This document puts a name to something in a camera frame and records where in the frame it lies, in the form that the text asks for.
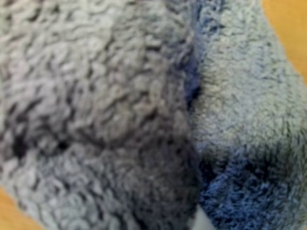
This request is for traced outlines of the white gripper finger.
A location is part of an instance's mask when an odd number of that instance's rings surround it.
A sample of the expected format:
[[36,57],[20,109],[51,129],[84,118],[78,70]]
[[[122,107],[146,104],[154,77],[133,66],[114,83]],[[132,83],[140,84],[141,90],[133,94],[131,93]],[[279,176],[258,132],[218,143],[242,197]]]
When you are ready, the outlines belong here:
[[197,206],[193,216],[193,230],[212,230],[213,225],[200,206]]

